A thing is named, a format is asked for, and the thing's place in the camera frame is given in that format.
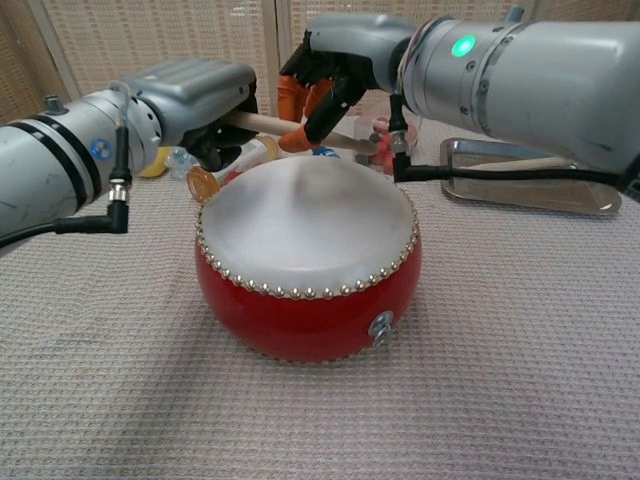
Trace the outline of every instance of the cable connector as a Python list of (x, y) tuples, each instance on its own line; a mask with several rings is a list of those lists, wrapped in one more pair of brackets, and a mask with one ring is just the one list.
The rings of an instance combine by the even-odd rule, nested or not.
[(394, 93), (389, 96), (389, 104), (391, 107), (391, 116), (389, 117), (389, 133), (391, 134), (391, 151), (393, 153), (406, 153), (407, 141), (405, 139), (407, 129), (406, 120), (402, 113), (403, 98), (402, 95)]
[(116, 161), (109, 176), (109, 205), (107, 216), (111, 219), (110, 233), (129, 231), (129, 129), (126, 125), (116, 128)]

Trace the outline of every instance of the plastic bottle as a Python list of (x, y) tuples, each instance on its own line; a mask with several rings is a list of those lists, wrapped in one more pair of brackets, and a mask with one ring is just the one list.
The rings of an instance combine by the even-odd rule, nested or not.
[(184, 180), (187, 172), (198, 165), (198, 160), (184, 148), (177, 147), (167, 156), (164, 164), (169, 168), (171, 178)]
[(186, 174), (191, 196), (196, 202), (205, 203), (220, 190), (221, 186), (250, 168), (275, 160), (278, 154), (279, 148), (276, 141), (271, 137), (260, 136), (244, 144), (240, 156), (219, 172), (212, 173), (200, 166), (195, 166)]

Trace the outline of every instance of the black cable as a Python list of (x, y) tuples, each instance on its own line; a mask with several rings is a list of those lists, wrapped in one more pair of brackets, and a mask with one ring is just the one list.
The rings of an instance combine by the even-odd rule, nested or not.
[(428, 180), (449, 180), (451, 178), (468, 178), (472, 180), (582, 180), (603, 183), (616, 187), (619, 175), (607, 172), (579, 169), (541, 169), (541, 170), (507, 170), (484, 171), (448, 166), (409, 165), (398, 172), (399, 182), (420, 182)]
[(23, 228), (17, 232), (9, 233), (0, 237), (0, 249), (8, 247), (9, 245), (26, 240), (27, 238), (35, 237), (42, 233), (49, 233), (54, 231), (53, 223), (43, 223), (40, 225), (34, 225), (33, 227)]
[(129, 169), (129, 128), (125, 125), (116, 127), (116, 156), (113, 170), (109, 180), (123, 180), (131, 183), (131, 170)]

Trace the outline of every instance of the gray robot arm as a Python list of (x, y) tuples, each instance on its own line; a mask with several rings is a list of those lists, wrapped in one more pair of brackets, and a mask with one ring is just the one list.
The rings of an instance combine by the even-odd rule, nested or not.
[(607, 172), (638, 162), (639, 23), (441, 20), (421, 37), (403, 76), (414, 112)]
[[(174, 60), (124, 77), (129, 166), (150, 165), (161, 145), (182, 145), (221, 168), (253, 132), (219, 125), (235, 108), (256, 111), (255, 74), (240, 64)], [(0, 236), (67, 217), (106, 193), (123, 98), (111, 89), (0, 127)], [(0, 249), (0, 256), (7, 249)]]
[[(387, 15), (332, 14), (308, 25), (281, 73), (304, 86), (346, 78), (355, 101), (370, 88), (402, 95), (425, 118), (619, 175), (618, 188), (640, 200), (639, 51), (634, 22), (440, 18), (417, 28)], [(309, 116), (311, 142), (355, 104), (337, 93)]]

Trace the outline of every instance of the orange object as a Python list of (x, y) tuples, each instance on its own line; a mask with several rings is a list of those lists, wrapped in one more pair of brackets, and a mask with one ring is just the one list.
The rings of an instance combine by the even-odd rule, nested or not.
[(278, 140), (278, 145), (285, 152), (296, 153), (304, 152), (311, 148), (319, 147), (320, 144), (311, 143), (307, 139), (307, 134), (304, 131), (304, 126), (300, 126), (295, 132), (289, 132), (284, 134)]
[(288, 75), (281, 75), (278, 82), (278, 116), (283, 120), (300, 122), (309, 89)]
[(187, 172), (187, 185), (198, 203), (205, 203), (220, 190), (216, 177), (199, 166)]
[(304, 107), (304, 114), (307, 116), (307, 118), (309, 117), (309, 115), (311, 115), (311, 112), (316, 109), (316, 107), (320, 103), (320, 100), (322, 100), (322, 97), (325, 96), (332, 85), (333, 82), (331, 80), (325, 79), (320, 80), (313, 87), (311, 87), (311, 91), (309, 92), (309, 96), (307, 97), (307, 101)]

